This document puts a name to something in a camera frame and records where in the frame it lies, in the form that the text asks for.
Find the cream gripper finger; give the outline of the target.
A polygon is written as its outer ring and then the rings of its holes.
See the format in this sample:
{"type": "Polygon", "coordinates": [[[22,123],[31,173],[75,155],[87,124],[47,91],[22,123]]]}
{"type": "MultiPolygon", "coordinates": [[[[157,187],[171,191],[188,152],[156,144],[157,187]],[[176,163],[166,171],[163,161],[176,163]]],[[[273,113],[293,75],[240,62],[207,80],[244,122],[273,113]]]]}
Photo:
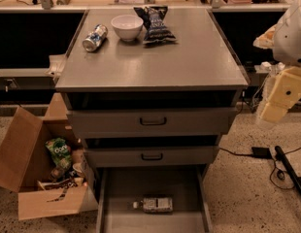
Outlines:
{"type": "Polygon", "coordinates": [[[259,123],[278,123],[301,99],[301,68],[290,67],[267,79],[259,104],[259,123]]]}

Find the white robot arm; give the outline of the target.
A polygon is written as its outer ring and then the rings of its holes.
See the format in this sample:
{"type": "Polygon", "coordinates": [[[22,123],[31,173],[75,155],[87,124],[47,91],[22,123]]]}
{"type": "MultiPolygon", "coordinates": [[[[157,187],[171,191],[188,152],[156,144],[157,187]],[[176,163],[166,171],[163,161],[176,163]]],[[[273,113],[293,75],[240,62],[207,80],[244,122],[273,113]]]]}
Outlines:
{"type": "Polygon", "coordinates": [[[256,111],[256,123],[271,128],[301,99],[301,0],[295,0],[275,25],[273,57],[285,68],[270,75],[256,111]]]}

